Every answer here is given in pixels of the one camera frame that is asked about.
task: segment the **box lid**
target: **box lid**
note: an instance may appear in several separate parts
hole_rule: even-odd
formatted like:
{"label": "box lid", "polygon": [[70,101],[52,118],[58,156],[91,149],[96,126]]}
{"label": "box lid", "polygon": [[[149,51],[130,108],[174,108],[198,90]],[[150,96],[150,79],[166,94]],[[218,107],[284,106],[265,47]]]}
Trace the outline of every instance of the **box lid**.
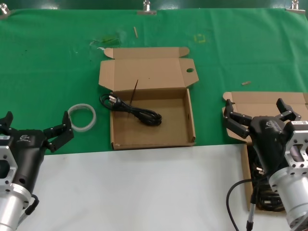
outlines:
{"label": "box lid", "polygon": [[187,47],[106,48],[99,85],[113,91],[185,88],[199,80]]}
{"label": "box lid", "polygon": [[[280,112],[276,106],[279,98],[290,105],[293,110],[302,116],[301,120],[308,120],[308,93],[300,92],[225,92],[223,99],[230,99],[235,103],[233,109],[235,112],[255,116],[276,116]],[[251,142],[248,136],[243,139],[234,132],[227,129],[230,137],[247,143]]]}

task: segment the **green backdrop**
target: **green backdrop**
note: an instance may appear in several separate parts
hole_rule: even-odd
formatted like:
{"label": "green backdrop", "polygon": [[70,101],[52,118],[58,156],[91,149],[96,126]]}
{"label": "green backdrop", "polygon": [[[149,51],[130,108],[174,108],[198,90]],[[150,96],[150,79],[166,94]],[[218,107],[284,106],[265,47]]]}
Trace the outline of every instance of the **green backdrop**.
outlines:
{"label": "green backdrop", "polygon": [[[97,49],[110,36],[121,47],[189,47],[200,78],[190,88],[197,145],[235,142],[222,126],[225,91],[307,91],[307,20],[284,9],[17,10],[0,21],[0,116],[10,110],[12,127],[45,129],[88,103],[96,125],[56,154],[111,150],[109,111],[98,100],[108,92],[98,85],[107,58]],[[76,113],[73,121],[90,118]]]}

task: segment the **tape roll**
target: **tape roll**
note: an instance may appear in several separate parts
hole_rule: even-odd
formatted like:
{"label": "tape roll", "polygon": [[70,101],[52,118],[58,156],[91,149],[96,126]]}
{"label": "tape roll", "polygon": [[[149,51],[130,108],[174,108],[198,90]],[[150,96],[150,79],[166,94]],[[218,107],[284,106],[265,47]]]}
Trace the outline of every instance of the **tape roll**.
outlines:
{"label": "tape roll", "polygon": [[[73,111],[81,110],[81,109],[90,110],[90,111],[92,111],[92,114],[93,114],[92,121],[91,121],[88,125],[86,125],[85,127],[83,127],[83,128],[76,127],[76,126],[73,124],[72,118],[71,118],[71,114],[72,114]],[[72,128],[73,128],[75,131],[78,131],[78,132],[85,132],[85,131],[88,131],[88,130],[90,130],[90,129],[94,126],[94,124],[95,124],[95,122],[96,122],[96,113],[95,113],[94,108],[93,108],[91,105],[88,105],[88,104],[85,104],[85,103],[76,104],[76,105],[70,107],[70,109],[68,109],[67,112],[68,112],[68,116],[69,116],[69,118],[70,118],[70,120],[71,120],[71,123],[72,123]]]}

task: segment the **cardboard box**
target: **cardboard box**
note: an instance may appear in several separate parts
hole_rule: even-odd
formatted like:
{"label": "cardboard box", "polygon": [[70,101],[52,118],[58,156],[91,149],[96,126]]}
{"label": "cardboard box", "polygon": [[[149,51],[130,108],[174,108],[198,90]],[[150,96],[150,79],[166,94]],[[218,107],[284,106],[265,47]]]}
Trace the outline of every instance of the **cardboard box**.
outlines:
{"label": "cardboard box", "polygon": [[162,116],[157,127],[141,123],[125,112],[111,113],[111,143],[115,150],[193,146],[195,130],[187,87],[197,82],[186,47],[107,48],[99,85],[132,106],[153,110]]}
{"label": "cardboard box", "polygon": [[[308,120],[308,93],[297,93],[297,92],[225,92],[223,99],[226,101],[230,99],[233,103],[233,109],[235,112],[248,115],[251,117],[255,116],[276,116],[280,112],[276,106],[276,102],[279,98],[290,105],[295,112],[302,116],[301,120]],[[230,137],[240,141],[244,141],[244,145],[241,157],[242,157],[242,169],[244,179],[250,179],[250,168],[248,162],[248,151],[247,146],[252,145],[251,138],[248,136],[243,139],[227,129],[227,133]],[[248,210],[250,209],[250,196],[253,191],[252,183],[244,184],[245,195],[247,200]],[[269,214],[277,214],[277,212],[261,211],[258,208],[258,212],[266,212]]]}

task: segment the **screw hole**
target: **screw hole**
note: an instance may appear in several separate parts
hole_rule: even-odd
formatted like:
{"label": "screw hole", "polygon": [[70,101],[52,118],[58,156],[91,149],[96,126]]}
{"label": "screw hole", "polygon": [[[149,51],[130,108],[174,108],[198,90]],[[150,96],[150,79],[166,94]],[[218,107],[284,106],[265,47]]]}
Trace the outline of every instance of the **screw hole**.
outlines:
{"label": "screw hole", "polygon": [[193,68],[188,68],[186,71],[187,71],[188,73],[191,73],[191,72],[194,71],[194,69],[193,69]]}
{"label": "screw hole", "polygon": [[26,183],[25,179],[22,179],[22,178],[19,179],[19,182],[22,183],[22,184]]}

